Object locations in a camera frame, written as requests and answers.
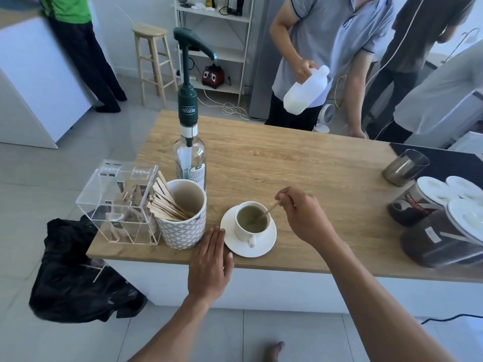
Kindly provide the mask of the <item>glass syrup bottle green pump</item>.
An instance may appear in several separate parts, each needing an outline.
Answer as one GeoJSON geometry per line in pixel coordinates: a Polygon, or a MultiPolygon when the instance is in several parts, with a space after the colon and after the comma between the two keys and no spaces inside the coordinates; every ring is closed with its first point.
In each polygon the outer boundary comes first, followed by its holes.
{"type": "Polygon", "coordinates": [[[196,47],[212,61],[216,53],[190,29],[176,27],[173,37],[182,50],[182,78],[178,87],[180,138],[173,145],[176,177],[196,182],[206,190],[206,146],[198,137],[198,98],[189,78],[189,48],[196,47]]]}

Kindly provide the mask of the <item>white plastic jug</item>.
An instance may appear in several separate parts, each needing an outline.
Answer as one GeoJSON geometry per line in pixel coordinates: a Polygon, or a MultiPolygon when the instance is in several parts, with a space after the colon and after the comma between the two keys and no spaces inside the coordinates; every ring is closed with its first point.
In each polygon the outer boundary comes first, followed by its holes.
{"type": "Polygon", "coordinates": [[[293,115],[300,115],[308,108],[322,106],[329,93],[329,67],[311,69],[311,76],[303,83],[295,82],[283,99],[284,109],[293,115]]]}

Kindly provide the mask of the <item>white saucer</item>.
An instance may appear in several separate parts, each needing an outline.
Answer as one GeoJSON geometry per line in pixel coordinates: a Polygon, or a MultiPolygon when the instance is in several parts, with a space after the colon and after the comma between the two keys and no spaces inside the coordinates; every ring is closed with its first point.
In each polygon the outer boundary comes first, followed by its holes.
{"type": "Polygon", "coordinates": [[[225,229],[225,245],[234,254],[245,258],[257,258],[268,253],[274,246],[277,238],[277,229],[273,219],[270,219],[268,228],[261,233],[254,248],[250,248],[247,242],[241,241],[235,234],[235,214],[238,205],[230,208],[222,217],[220,226],[225,229]]]}

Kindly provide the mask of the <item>clear acrylic box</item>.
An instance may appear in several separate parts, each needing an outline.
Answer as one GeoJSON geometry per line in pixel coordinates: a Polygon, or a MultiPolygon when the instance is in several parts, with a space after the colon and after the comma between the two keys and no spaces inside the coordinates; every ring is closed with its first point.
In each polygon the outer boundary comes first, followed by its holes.
{"type": "Polygon", "coordinates": [[[99,167],[94,170],[94,173],[78,196],[76,204],[97,227],[98,231],[110,242],[108,239],[110,235],[109,225],[105,219],[105,213],[109,207],[105,204],[105,200],[114,200],[114,192],[117,189],[116,182],[126,181],[146,184],[148,189],[143,207],[146,209],[147,214],[151,216],[153,234],[150,237],[145,237],[145,240],[141,243],[136,242],[134,244],[158,245],[161,238],[159,226],[147,207],[148,196],[157,171],[158,166],[156,164],[104,159],[99,167]]]}

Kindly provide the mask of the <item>white shelf unit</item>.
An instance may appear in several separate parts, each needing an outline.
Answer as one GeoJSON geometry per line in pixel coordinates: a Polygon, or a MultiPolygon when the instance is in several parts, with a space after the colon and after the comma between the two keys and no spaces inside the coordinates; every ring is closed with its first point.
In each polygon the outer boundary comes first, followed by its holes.
{"type": "Polygon", "coordinates": [[[245,94],[250,35],[255,0],[245,0],[242,16],[228,15],[228,0],[173,0],[175,23],[194,31],[215,53],[225,71],[225,84],[216,90],[245,94]]]}

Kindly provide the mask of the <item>wooden stirrer stick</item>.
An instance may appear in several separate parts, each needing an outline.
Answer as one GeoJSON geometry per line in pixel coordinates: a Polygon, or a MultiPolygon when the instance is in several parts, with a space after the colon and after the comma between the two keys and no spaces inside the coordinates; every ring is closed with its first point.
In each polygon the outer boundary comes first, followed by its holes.
{"type": "Polygon", "coordinates": [[[266,218],[267,215],[269,215],[277,206],[279,206],[281,203],[281,200],[277,200],[275,204],[273,204],[270,208],[266,209],[262,214],[260,214],[258,217],[252,220],[252,223],[256,223],[263,218],[266,218]]]}

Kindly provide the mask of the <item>black trash bag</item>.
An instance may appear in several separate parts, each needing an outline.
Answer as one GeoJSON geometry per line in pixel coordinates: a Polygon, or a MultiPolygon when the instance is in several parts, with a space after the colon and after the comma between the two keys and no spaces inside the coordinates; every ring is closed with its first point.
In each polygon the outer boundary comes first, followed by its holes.
{"type": "Polygon", "coordinates": [[[97,232],[86,215],[47,223],[45,251],[28,302],[36,317],[55,323],[106,322],[112,314],[132,318],[144,309],[145,295],[112,267],[87,256],[97,232]]]}

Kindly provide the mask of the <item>patterned white grey mug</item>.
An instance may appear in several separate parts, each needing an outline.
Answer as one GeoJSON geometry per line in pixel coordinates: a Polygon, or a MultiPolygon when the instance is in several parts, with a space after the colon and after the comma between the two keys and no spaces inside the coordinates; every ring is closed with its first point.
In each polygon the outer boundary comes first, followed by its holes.
{"type": "Polygon", "coordinates": [[[175,179],[167,182],[168,189],[176,203],[185,211],[192,213],[192,218],[173,222],[154,216],[162,237],[168,246],[174,249],[188,249],[202,238],[206,225],[207,196],[203,188],[188,179],[175,179]]]}

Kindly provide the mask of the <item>person's left forearm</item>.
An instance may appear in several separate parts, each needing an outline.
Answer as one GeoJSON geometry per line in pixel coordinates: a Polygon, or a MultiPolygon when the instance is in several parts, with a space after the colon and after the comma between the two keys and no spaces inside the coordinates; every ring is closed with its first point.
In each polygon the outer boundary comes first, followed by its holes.
{"type": "Polygon", "coordinates": [[[128,362],[188,362],[199,327],[221,292],[190,293],[172,318],[128,362]]]}

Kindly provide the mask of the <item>white fan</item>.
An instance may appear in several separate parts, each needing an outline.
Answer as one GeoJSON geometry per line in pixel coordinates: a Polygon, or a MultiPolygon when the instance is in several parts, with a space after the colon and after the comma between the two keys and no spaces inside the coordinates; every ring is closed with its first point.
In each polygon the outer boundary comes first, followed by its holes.
{"type": "Polygon", "coordinates": [[[317,122],[313,128],[313,132],[317,133],[329,133],[329,124],[335,117],[337,112],[336,106],[333,104],[325,104],[319,112],[317,122]]]}

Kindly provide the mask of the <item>bunch of wooden stirrers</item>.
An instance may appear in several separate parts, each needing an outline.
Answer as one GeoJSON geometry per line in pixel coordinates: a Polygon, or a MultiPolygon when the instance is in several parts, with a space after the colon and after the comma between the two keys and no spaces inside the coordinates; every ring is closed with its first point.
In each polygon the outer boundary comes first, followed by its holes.
{"type": "Polygon", "coordinates": [[[192,218],[193,214],[183,210],[174,200],[166,179],[157,171],[148,196],[147,207],[158,219],[181,222],[192,218]]]}

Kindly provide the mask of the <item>white counter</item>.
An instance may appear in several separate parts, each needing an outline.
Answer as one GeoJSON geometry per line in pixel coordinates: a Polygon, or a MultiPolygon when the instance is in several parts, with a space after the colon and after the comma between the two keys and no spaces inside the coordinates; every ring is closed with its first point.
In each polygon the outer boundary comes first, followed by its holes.
{"type": "Polygon", "coordinates": [[[43,17],[0,29],[0,143],[58,149],[96,102],[43,17]]]}

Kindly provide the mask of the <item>red black blender base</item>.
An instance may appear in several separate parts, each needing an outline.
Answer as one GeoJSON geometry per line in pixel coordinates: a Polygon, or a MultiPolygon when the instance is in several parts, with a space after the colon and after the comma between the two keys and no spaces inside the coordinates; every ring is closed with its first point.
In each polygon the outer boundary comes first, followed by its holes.
{"type": "Polygon", "coordinates": [[[225,84],[225,71],[216,64],[206,66],[202,73],[202,84],[216,90],[225,84]]]}

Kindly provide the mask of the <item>wooden stool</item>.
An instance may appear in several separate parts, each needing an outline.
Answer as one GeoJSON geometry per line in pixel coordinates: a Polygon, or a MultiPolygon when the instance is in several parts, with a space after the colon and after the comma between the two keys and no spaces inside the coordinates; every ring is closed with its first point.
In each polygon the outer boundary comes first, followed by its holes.
{"type": "Polygon", "coordinates": [[[156,95],[162,98],[163,107],[167,108],[166,89],[170,86],[178,91],[178,83],[173,60],[168,46],[167,30],[150,24],[134,24],[131,28],[134,34],[136,61],[138,78],[140,84],[141,103],[146,105],[146,95],[144,84],[149,83],[155,86],[156,95]],[[148,43],[149,55],[142,54],[141,40],[144,39],[148,43]],[[153,78],[148,79],[143,75],[142,62],[151,63],[153,78]],[[164,82],[161,67],[168,66],[170,69],[170,80],[164,82]]]}

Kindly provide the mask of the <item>person's left hand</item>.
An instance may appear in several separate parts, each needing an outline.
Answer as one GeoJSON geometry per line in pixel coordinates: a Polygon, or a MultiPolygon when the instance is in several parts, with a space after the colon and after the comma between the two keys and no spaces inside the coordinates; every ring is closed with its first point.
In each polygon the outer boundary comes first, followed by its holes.
{"type": "Polygon", "coordinates": [[[188,295],[210,307],[226,289],[230,279],[224,278],[226,231],[219,226],[205,232],[192,252],[188,273],[188,295]]]}

